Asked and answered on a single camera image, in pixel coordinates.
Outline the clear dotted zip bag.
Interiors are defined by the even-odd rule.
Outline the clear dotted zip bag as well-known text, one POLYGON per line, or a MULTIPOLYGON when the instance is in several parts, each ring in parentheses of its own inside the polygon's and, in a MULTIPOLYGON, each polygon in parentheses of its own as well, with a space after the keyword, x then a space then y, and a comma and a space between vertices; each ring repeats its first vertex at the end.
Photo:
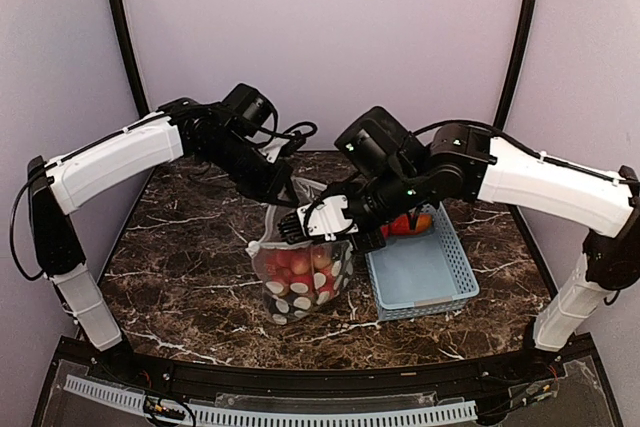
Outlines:
POLYGON ((268 206, 263 235, 246 248, 262 283, 267 316, 279 326, 319 310, 338 296, 354 275, 353 247, 347 241, 290 245, 280 239, 277 223, 292 211, 268 206))

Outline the light blue plastic basket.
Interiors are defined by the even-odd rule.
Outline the light blue plastic basket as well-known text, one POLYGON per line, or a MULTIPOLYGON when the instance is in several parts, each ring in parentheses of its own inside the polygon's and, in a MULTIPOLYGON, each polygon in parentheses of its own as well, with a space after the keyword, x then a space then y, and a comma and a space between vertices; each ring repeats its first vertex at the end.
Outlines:
POLYGON ((480 292, 446 209, 424 212, 433 221, 426 232, 392 237, 365 256, 380 321, 458 311, 480 292))

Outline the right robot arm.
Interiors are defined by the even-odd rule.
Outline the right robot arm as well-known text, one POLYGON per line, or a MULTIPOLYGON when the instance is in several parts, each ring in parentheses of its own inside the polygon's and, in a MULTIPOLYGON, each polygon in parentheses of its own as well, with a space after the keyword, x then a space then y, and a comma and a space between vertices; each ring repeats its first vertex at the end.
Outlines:
POLYGON ((422 144, 384 110, 357 119, 335 142, 366 184, 345 211, 362 232, 448 199, 521 206, 588 228, 576 268, 536 317, 532 342, 510 371, 534 379, 612 292, 639 279, 639 182, 632 169, 596 171, 534 152, 477 121, 430 125, 422 144))

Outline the red lychee bunch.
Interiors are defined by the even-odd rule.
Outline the red lychee bunch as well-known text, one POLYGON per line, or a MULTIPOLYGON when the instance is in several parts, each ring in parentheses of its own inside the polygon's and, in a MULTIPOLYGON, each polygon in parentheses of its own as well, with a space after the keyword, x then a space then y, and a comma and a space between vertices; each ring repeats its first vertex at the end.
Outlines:
POLYGON ((272 249, 266 256, 264 285, 277 298, 294 294, 322 305, 336 295, 340 268, 324 246, 272 249))

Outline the red orange toy pepper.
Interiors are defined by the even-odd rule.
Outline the red orange toy pepper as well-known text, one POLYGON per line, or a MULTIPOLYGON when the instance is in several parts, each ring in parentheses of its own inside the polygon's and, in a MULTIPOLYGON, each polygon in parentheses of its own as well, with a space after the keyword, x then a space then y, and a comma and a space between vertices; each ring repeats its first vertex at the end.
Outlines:
POLYGON ((384 238, 419 235, 433 226, 433 218, 428 213, 404 214, 380 230, 384 238))

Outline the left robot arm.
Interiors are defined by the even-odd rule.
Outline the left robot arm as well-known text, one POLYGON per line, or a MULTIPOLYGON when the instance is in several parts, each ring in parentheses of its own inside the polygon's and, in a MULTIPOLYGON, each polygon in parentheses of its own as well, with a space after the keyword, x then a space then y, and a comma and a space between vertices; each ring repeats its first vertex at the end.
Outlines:
POLYGON ((22 192, 42 276, 52 282, 69 315, 103 352, 101 364, 120 383, 141 374, 140 359, 119 345, 124 335, 86 265, 71 213, 111 187, 160 164, 194 156, 223 170, 244 197, 296 207, 292 168, 285 156, 305 139, 290 128, 253 136, 276 115, 255 91, 228 104, 177 99, 141 120, 50 161, 32 159, 22 192))

